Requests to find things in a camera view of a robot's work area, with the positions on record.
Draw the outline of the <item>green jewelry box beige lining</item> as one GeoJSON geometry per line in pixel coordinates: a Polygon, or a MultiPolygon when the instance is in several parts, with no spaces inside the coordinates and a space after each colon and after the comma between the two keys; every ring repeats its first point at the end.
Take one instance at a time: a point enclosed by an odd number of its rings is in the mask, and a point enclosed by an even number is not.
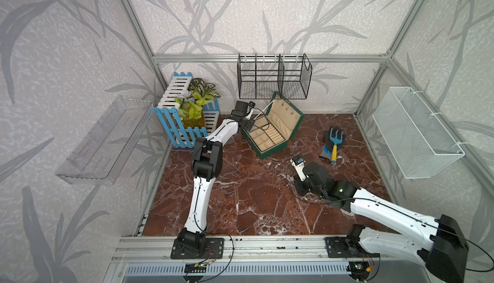
{"type": "Polygon", "coordinates": [[[260,160],[283,150],[293,140],[305,114],[275,91],[267,110],[255,117],[251,130],[242,129],[249,146],[260,160]]]}

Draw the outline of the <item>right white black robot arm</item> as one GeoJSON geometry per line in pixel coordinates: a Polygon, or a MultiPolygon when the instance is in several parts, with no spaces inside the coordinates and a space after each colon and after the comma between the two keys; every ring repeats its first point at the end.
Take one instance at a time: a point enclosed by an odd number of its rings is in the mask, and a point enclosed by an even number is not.
{"type": "Polygon", "coordinates": [[[348,180],[334,180],[316,162],[306,164],[297,156],[291,160],[296,170],[295,189],[304,196],[312,193],[325,205],[367,217],[391,232],[380,232],[355,224],[345,237],[325,238],[329,257],[372,257],[389,255],[426,268],[443,282],[463,282],[472,241],[465,238],[452,217],[434,218],[370,193],[348,180]]]}

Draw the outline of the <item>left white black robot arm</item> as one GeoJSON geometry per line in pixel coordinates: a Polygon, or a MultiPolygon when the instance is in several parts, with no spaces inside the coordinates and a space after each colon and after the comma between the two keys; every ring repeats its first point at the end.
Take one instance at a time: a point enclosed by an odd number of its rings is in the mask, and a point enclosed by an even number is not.
{"type": "Polygon", "coordinates": [[[221,125],[195,141],[192,156],[194,190],[184,228],[174,240],[172,259],[200,258],[207,250],[207,210],[212,187],[223,166],[223,147],[240,128],[252,128],[254,102],[238,101],[221,125]]]}

